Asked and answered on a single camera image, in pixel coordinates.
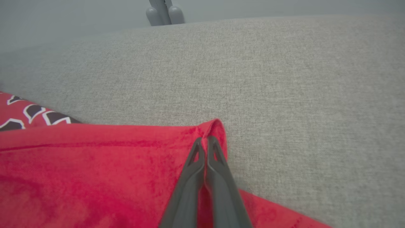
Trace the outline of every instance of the gray upholstered couch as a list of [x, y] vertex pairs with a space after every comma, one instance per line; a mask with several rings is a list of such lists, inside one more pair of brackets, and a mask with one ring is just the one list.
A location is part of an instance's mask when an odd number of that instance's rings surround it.
[[405, 19], [234, 19], [0, 56], [5, 92], [82, 122], [220, 118], [242, 189], [337, 228], [405, 227]]

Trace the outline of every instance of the gray plastic part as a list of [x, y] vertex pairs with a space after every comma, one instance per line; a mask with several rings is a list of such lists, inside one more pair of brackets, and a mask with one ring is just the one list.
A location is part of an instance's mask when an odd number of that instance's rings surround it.
[[184, 24], [183, 12], [177, 6], [171, 6], [169, 8], [169, 17], [172, 24]]
[[214, 228], [253, 228], [221, 146], [214, 136], [208, 137], [206, 178], [213, 203]]
[[172, 24], [164, 0], [149, 0], [149, 3], [158, 11], [163, 25]]
[[197, 138], [184, 163], [159, 228], [196, 228], [198, 191], [203, 185], [205, 152]]
[[149, 7], [148, 9], [146, 9], [146, 17], [148, 18], [151, 26], [163, 25], [158, 11], [153, 7]]

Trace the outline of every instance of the gray wall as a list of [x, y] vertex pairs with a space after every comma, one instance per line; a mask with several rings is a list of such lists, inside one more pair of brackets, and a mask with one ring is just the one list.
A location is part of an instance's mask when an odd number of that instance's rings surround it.
[[[186, 23], [316, 14], [405, 12], [404, 0], [172, 0]], [[89, 34], [150, 26], [148, 0], [0, 0], [0, 53]]]
[[404, 13], [405, 0], [172, 0], [186, 23], [242, 17]]

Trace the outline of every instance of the gray fabric surface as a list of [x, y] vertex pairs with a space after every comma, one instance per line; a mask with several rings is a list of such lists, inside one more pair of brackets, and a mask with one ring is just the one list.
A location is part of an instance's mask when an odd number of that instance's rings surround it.
[[0, 56], [1, 89], [95, 124], [220, 118], [237, 184], [337, 228], [405, 227], [405, 18], [235, 19]]

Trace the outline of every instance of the red fabric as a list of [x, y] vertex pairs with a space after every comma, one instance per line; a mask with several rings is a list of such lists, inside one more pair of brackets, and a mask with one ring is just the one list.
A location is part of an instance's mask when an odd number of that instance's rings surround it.
[[[191, 127], [55, 125], [0, 132], [0, 227], [157, 227], [197, 137], [222, 123]], [[241, 191], [256, 228], [326, 228]], [[199, 227], [212, 227], [208, 191]]]

